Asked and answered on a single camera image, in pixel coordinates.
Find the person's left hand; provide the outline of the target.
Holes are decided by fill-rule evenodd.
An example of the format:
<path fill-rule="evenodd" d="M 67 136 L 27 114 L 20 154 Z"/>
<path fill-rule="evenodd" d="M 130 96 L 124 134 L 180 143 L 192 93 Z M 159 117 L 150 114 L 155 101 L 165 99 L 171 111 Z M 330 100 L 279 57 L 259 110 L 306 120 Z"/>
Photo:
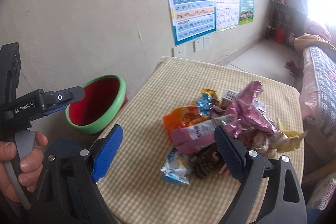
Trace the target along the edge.
<path fill-rule="evenodd" d="M 24 157 L 19 166 L 21 174 L 18 176 L 18 181 L 29 192 L 33 193 L 43 168 L 43 153 L 40 146 L 48 145 L 48 139 L 42 132 L 35 132 L 35 144 L 29 155 Z M 3 162 L 12 161 L 17 154 L 17 149 L 14 143 L 1 141 L 1 192 L 13 202 L 20 203 L 20 199 L 10 182 L 9 176 L 5 170 Z"/>

